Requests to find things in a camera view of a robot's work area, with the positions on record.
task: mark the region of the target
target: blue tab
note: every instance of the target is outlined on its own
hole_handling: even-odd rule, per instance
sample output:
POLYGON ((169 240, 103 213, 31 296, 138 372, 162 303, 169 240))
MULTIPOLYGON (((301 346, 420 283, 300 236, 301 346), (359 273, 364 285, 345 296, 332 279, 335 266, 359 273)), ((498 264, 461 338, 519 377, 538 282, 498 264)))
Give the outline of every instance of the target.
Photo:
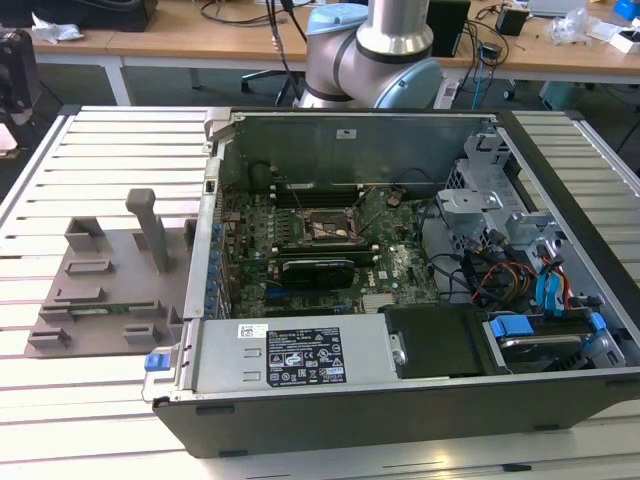
POLYGON ((533 335, 533 327, 526 315, 499 315, 489 325, 496 338, 533 335))
POLYGON ((144 359, 144 369, 147 372, 163 372, 170 368, 168 353, 150 353, 144 359))
POLYGON ((546 275, 539 275, 536 282, 536 304, 542 305, 544 303, 544 287, 547 283, 546 275))
POLYGON ((495 318, 489 322, 489 326, 491 327, 491 331, 493 332, 493 336, 496 338, 504 337, 506 335, 504 328, 502 328, 502 323, 495 318))
POLYGON ((602 315, 596 312, 591 314, 591 323, 596 329, 596 332, 601 332, 602 330, 605 330, 607 328, 607 322, 604 321, 602 315))
POLYGON ((560 285, 560 277, 557 274, 552 273, 551 280, 549 280, 549 288, 547 289, 544 308, 545 310, 552 311, 556 316, 559 316, 561 314, 560 310, 556 306, 556 293, 558 290, 558 285, 560 285))

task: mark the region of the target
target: blue latch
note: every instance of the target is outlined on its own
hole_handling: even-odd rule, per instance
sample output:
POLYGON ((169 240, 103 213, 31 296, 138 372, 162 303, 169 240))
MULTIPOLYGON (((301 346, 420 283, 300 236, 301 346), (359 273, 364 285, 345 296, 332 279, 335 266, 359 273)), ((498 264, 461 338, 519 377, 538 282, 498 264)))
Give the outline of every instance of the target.
POLYGON ((607 322, 605 322, 604 318, 602 318, 602 315, 597 312, 591 314, 591 323, 596 329, 596 332, 601 332, 602 330, 606 330, 607 328, 607 322))
POLYGON ((533 335, 533 328, 526 315, 499 315, 489 325, 496 338, 533 335))
POLYGON ((170 368, 168 353, 150 353, 144 359, 144 369, 147 372, 164 372, 170 368))

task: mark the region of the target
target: side panel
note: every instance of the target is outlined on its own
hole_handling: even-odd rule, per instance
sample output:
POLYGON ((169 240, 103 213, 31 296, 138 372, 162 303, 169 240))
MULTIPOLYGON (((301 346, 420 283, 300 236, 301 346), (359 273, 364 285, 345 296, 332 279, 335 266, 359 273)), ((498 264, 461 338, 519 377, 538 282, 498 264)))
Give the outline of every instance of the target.
POLYGON ((638 376, 605 376, 197 404, 160 399, 153 410, 191 455, 210 458, 569 428, 638 395, 638 376))

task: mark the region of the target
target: label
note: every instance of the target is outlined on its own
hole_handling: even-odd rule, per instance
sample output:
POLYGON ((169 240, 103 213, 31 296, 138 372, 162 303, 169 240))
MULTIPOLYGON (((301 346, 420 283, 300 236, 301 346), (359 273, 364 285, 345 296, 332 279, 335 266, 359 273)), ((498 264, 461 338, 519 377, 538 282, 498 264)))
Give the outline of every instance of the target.
POLYGON ((265 338, 269 330, 267 323, 249 323, 238 325, 238 338, 265 338))
POLYGON ((108 315, 106 308, 88 308, 87 310, 71 310, 72 315, 108 315))
POLYGON ((337 130, 336 140, 355 140, 358 136, 357 130, 337 130))
POLYGON ((272 387, 346 381, 339 328, 267 332, 267 383, 272 387))

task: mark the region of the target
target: wooden desk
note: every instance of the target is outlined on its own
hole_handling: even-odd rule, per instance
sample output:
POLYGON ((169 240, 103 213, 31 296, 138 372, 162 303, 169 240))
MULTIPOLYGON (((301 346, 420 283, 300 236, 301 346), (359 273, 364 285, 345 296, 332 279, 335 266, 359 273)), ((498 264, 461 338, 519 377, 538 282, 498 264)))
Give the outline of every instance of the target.
MULTIPOLYGON (((492 3, 495 2, 474 0, 470 18, 492 3)), ((589 8, 593 14, 608 20, 615 15, 612 6, 611 0, 589 8)), ((297 10, 302 25, 306 25, 310 11, 310 8, 297 10)), ((225 4, 221 12, 224 18, 233 20, 264 13, 263 6, 234 2, 225 4)), ((490 15, 484 21, 494 25, 495 19, 496 15, 490 15)), ((640 55, 623 55, 597 40, 590 45, 554 46, 544 33, 547 24, 548 20, 534 18, 527 21, 519 37, 508 37, 509 57, 496 70, 495 78, 640 83, 640 55)), ((291 69, 304 70, 306 47, 293 24, 290 21, 281 24, 280 33, 291 69)), ((160 0, 158 11, 143 33, 89 31, 85 34, 87 38, 77 42, 37 43, 38 60, 102 66, 119 105, 132 103, 126 82, 125 67, 128 66, 188 68, 194 83, 199 68, 282 69, 271 43, 269 27, 239 28, 214 23, 203 18, 190 0, 160 0)), ((480 36, 486 41, 502 43, 484 28, 480 28, 480 36)), ((471 59, 471 42, 468 35, 463 35, 456 57, 439 59, 445 75, 439 97, 464 77, 471 59)))
MULTIPOLYGON (((280 61, 271 42, 268 26, 241 28, 207 20, 200 5, 185 0, 160 0, 146 32, 117 32, 107 52, 112 55, 144 55, 189 58, 231 58, 280 61)), ((210 13, 215 13, 215 5, 210 13)), ((296 18, 306 25, 311 8, 298 8, 296 18)), ((266 13, 264 6, 229 2, 220 15, 229 20, 255 18, 266 13)), ((307 48, 291 21, 279 25, 287 60, 304 62, 307 48)))
MULTIPOLYGON (((474 1, 469 12, 469 18, 475 18, 478 10, 491 3, 474 1)), ((615 23, 624 21, 622 17, 618 17, 612 12, 612 8, 613 2, 597 3, 591 4, 589 11, 592 15, 604 21, 613 21, 615 23)), ((495 27, 496 19, 497 15, 489 15, 485 18, 484 23, 495 27)), ((505 37, 509 41, 509 57, 499 68, 509 71, 640 75, 640 55, 625 55, 608 43, 602 43, 595 39, 592 39, 589 45, 584 43, 553 45, 545 33, 548 24, 549 20, 547 19, 531 18, 525 23, 520 36, 505 37)), ((502 40, 486 28, 480 27, 479 34, 482 40, 503 45, 502 40)), ((469 36, 465 35, 456 58, 464 60, 463 63, 468 65, 467 62, 470 55, 471 41, 469 36)), ((448 62, 443 61, 441 63, 443 66, 449 66, 447 65, 448 62)))
POLYGON ((115 35, 113 30, 82 30, 84 38, 57 44, 33 39, 33 46, 38 54, 105 54, 107 45, 115 35))

